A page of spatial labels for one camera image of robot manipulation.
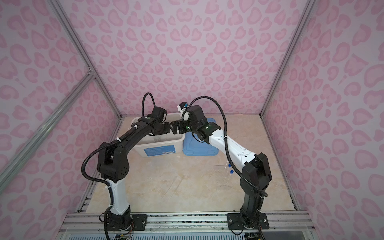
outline wire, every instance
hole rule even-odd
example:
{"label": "wire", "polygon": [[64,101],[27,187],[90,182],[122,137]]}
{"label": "wire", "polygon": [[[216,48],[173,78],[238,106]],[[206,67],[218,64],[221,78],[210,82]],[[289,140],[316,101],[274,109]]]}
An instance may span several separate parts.
{"label": "wire", "polygon": [[129,231],[129,238],[131,238],[133,228],[135,228],[135,221],[132,220],[131,230]]}
{"label": "wire", "polygon": [[261,237],[263,240],[265,240],[264,234],[263,234],[263,229],[259,223],[259,211],[256,213],[256,222],[257,222],[257,230],[259,231],[259,238]]}
{"label": "wire", "polygon": [[194,139],[196,139],[196,141],[200,142],[200,140],[198,140],[198,139],[195,137],[195,135],[193,134],[193,132],[192,132],[192,137],[193,137]]}
{"label": "wire", "polygon": [[239,233],[234,233],[232,230],[231,230],[231,232],[232,232],[233,234],[235,234],[236,236],[239,236],[240,234],[243,233],[243,229],[242,229],[241,232],[239,232]]}
{"label": "wire", "polygon": [[[128,130],[126,133],[124,133],[124,134],[120,137],[120,139],[121,139],[121,140],[126,139],[126,138],[129,137],[135,130],[136,130],[135,127],[131,128],[131,129]],[[118,140],[114,140],[114,141],[112,141],[112,142],[110,142],[110,143],[108,143],[108,144],[106,144],[106,145],[104,145],[104,146],[99,147],[99,148],[96,149],[95,151],[91,152],[91,154],[88,155],[88,156],[85,158],[83,164],[81,165],[81,174],[83,175],[83,177],[85,177],[85,178],[88,179],[88,180],[94,181],[94,182],[101,182],[101,183],[104,183],[104,184],[107,185],[107,187],[108,187],[109,197],[110,197],[110,199],[111,199],[110,207],[108,207],[108,208],[105,210],[105,212],[104,212],[104,221],[101,220],[101,214],[99,215],[99,220],[100,220],[101,222],[104,222],[104,232],[105,232],[105,237],[106,237],[107,240],[111,240],[111,239],[109,238],[108,230],[107,230],[107,224],[108,224],[108,223],[107,223],[107,216],[108,216],[108,212],[109,212],[109,210],[112,208],[112,206],[113,206],[113,204],[114,204],[112,187],[111,187],[111,184],[110,184],[109,182],[105,181],[104,179],[98,179],[98,178],[94,178],[94,177],[89,176],[89,175],[85,172],[85,167],[87,166],[88,161],[89,161],[89,160],[90,160],[96,153],[100,152],[100,151],[103,150],[103,149],[106,149],[106,148],[108,148],[108,147],[111,147],[111,146],[113,146],[113,145],[115,145],[115,144],[118,144],[118,143],[120,143]]]}
{"label": "wire", "polygon": [[[188,106],[192,106],[192,104],[199,100],[199,99],[202,99],[202,98],[206,98],[206,99],[209,99],[211,101],[213,101],[216,106],[218,107],[218,109],[220,110],[220,113],[221,113],[221,116],[223,117],[223,121],[224,121],[224,146],[225,146],[225,154],[227,155],[227,159],[229,161],[229,163],[231,164],[233,170],[237,173],[237,175],[239,175],[246,183],[248,183],[248,185],[250,185],[251,187],[253,187],[258,193],[260,193],[260,195],[262,195],[263,197],[267,197],[268,194],[266,192],[264,192],[263,190],[261,190],[259,187],[257,187],[255,184],[253,184],[251,181],[249,181],[248,179],[246,179],[244,177],[243,174],[241,174],[241,172],[237,169],[237,167],[233,164],[233,161],[231,159],[231,156],[229,155],[229,149],[228,149],[228,139],[227,139],[227,120],[225,118],[225,115],[224,115],[224,111],[223,109],[221,108],[220,104],[213,98],[211,97],[208,97],[208,96],[200,96],[200,97],[197,97],[195,98],[194,100],[192,100],[192,102],[188,105]],[[185,110],[181,116],[181,119],[182,121],[184,121],[184,114],[187,110]]]}
{"label": "wire", "polygon": [[151,96],[153,106],[156,106],[156,104],[155,104],[155,99],[153,99],[152,93],[146,93],[146,94],[144,94],[143,101],[142,101],[142,103],[141,103],[141,116],[142,116],[142,117],[144,117],[144,101],[145,101],[145,98],[146,98],[147,95]]}
{"label": "wire", "polygon": [[99,215],[99,220],[100,220],[101,222],[104,222],[104,221],[101,219],[101,215],[103,215],[103,212],[100,213],[100,215]]}
{"label": "wire", "polygon": [[108,215],[108,212],[109,210],[112,208],[112,206],[108,207],[106,210],[105,210],[105,213],[104,213],[104,233],[105,233],[105,237],[107,238],[107,240],[111,240],[109,238],[109,235],[108,235],[108,230],[107,230],[107,215]]}

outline white plastic container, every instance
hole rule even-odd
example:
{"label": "white plastic container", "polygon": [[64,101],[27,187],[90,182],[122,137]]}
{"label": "white plastic container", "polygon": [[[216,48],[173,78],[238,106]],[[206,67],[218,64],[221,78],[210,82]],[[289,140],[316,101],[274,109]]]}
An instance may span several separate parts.
{"label": "white plastic container", "polygon": [[[141,117],[134,118],[132,123],[137,122]],[[181,113],[169,113],[166,122],[173,122],[181,119]],[[145,136],[134,147],[140,156],[152,157],[183,151],[184,134],[173,134],[172,131],[157,136]]]}

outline pink heart pattern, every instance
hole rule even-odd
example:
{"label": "pink heart pattern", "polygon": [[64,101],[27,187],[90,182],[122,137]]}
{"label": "pink heart pattern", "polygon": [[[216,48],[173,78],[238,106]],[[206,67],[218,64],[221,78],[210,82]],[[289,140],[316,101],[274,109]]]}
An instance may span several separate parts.
{"label": "pink heart pattern", "polygon": [[44,1],[5,1],[1,10],[0,150],[8,162],[86,69]]}
{"label": "pink heart pattern", "polygon": [[306,1],[113,2],[61,1],[119,110],[140,114],[147,91],[170,113],[202,95],[230,101],[219,101],[226,113],[260,113]]}
{"label": "pink heart pattern", "polygon": [[[28,117],[24,110],[14,115]],[[83,123],[87,130],[82,130]],[[112,109],[92,81],[0,196],[2,239],[55,238],[63,216],[76,210],[89,182],[79,171],[85,155],[108,141],[116,123]],[[95,168],[94,157],[86,171],[91,173]]]}
{"label": "pink heart pattern", "polygon": [[320,239],[384,238],[383,16],[374,2],[320,1],[266,112]]}

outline black mounting plate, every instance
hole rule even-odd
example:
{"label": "black mounting plate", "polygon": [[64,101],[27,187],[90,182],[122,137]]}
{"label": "black mounting plate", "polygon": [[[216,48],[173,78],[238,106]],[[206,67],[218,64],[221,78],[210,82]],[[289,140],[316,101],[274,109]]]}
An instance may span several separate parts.
{"label": "black mounting plate", "polygon": [[144,231],[147,225],[147,214],[132,214],[132,219],[135,222],[133,231]]}
{"label": "black mounting plate", "polygon": [[[133,221],[135,222],[133,231],[144,231],[145,226],[147,225],[147,214],[132,214],[131,216],[132,216]],[[112,223],[107,224],[107,230],[109,232],[120,231],[119,227],[115,226]]]}
{"label": "black mounting plate", "polygon": [[[227,214],[227,223],[229,230],[245,230],[241,219],[241,214]],[[259,223],[262,229],[269,229],[268,219],[266,214],[263,212],[259,213]]]}

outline marble surface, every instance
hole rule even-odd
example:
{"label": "marble surface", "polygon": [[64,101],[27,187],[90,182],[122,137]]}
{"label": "marble surface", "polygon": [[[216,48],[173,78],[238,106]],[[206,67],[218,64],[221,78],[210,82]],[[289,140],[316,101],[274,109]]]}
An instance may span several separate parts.
{"label": "marble surface", "polygon": [[[214,118],[224,126],[221,116]],[[119,136],[131,127],[134,117],[125,117]],[[272,181],[262,210],[294,210],[287,187],[273,154],[259,115],[226,116],[227,134],[245,148],[263,152],[269,160]],[[130,170],[126,177],[126,194],[132,212],[211,212],[239,211],[244,191],[240,177],[230,174],[227,158],[185,156],[183,153],[141,157],[135,150],[128,154]],[[109,204],[104,184],[97,184],[87,212],[104,212]]]}

